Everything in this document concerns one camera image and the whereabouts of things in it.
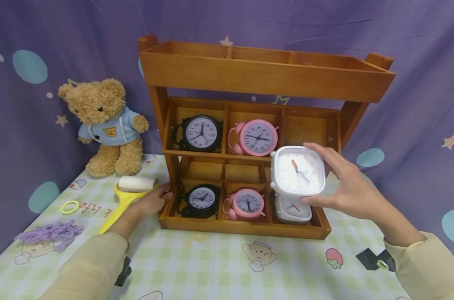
yellow handle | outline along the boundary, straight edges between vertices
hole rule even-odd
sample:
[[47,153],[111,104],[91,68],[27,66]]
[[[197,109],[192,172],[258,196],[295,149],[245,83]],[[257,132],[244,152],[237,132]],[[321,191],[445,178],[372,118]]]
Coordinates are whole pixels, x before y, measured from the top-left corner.
[[117,219],[122,215],[122,213],[129,207],[129,205],[134,202],[135,200],[141,198],[146,193],[150,192],[151,190],[146,190],[145,192],[122,192],[119,190],[118,185],[114,186],[114,193],[119,197],[119,205],[117,208],[114,209],[112,215],[108,217],[107,221],[102,225],[100,228],[99,234],[105,233]]

wooden organizer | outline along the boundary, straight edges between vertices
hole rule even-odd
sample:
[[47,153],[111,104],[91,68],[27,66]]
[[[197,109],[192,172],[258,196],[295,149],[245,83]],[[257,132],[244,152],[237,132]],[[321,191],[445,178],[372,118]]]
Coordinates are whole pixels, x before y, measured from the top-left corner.
[[[277,148],[315,142],[341,152],[369,103],[379,102],[395,77],[392,59],[369,54],[356,57],[227,47],[167,41],[147,35],[138,39],[145,81],[172,182],[174,197],[160,213],[161,228],[325,239],[331,227],[324,210],[312,207],[306,225],[286,225],[275,215],[270,188],[270,157],[235,155],[227,134],[236,122],[264,119],[278,126]],[[341,110],[313,107],[169,97],[166,87],[290,95],[345,100]],[[179,150],[172,128],[182,119],[205,114],[223,122],[221,148],[215,152]],[[210,183],[221,189],[220,207],[209,219],[182,218],[177,208],[192,187]],[[265,217],[258,222],[227,220],[224,199],[241,188],[264,195]]]

pink alarm clock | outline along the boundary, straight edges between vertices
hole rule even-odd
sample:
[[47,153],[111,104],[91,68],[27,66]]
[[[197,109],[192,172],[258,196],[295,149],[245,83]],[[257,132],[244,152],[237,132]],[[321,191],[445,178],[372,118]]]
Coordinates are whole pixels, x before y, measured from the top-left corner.
[[[228,212],[225,211],[225,203],[232,205]],[[222,212],[229,220],[255,221],[260,215],[265,215],[263,209],[264,197],[258,191],[241,189],[225,199]]]
[[[235,154],[249,154],[256,157],[269,155],[277,146],[278,127],[272,126],[266,120],[255,119],[249,122],[236,123],[227,136],[229,148],[233,149]],[[230,145],[230,133],[237,133],[239,141],[232,147]]]

hand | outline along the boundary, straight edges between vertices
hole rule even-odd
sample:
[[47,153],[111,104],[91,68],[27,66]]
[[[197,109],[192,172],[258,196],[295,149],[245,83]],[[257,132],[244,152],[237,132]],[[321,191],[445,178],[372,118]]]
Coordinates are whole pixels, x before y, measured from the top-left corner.
[[169,182],[156,187],[146,193],[144,197],[132,203],[128,209],[139,214],[142,219],[155,215],[164,207],[165,203],[172,198],[172,192],[165,193],[169,187]]
[[330,197],[320,195],[302,197],[300,202],[322,208],[331,208],[360,219],[381,222],[388,218],[388,212],[396,210],[375,187],[363,179],[356,165],[347,161],[332,148],[324,148],[316,143],[304,143],[322,156],[340,183]]

table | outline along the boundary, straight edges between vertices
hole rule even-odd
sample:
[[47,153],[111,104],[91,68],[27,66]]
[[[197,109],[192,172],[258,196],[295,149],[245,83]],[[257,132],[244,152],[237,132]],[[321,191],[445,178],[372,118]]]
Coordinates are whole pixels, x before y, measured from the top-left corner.
[[[163,155],[144,155],[141,174],[167,181]],[[13,242],[0,256],[0,300],[35,299],[56,278],[59,268],[89,237],[97,234],[116,207],[113,187],[118,176],[92,179],[86,171],[26,229],[74,219],[84,226],[63,253],[48,252],[19,259],[22,244]],[[329,175],[324,195],[338,180]],[[60,206],[77,200],[81,208],[60,214]],[[145,220],[130,239],[132,274],[110,299],[342,299],[400,300],[407,293],[393,272],[367,271],[355,257],[366,248],[384,249],[375,225],[326,209],[332,233],[325,240],[161,230],[157,219]],[[260,265],[249,256],[255,249],[269,255]]]

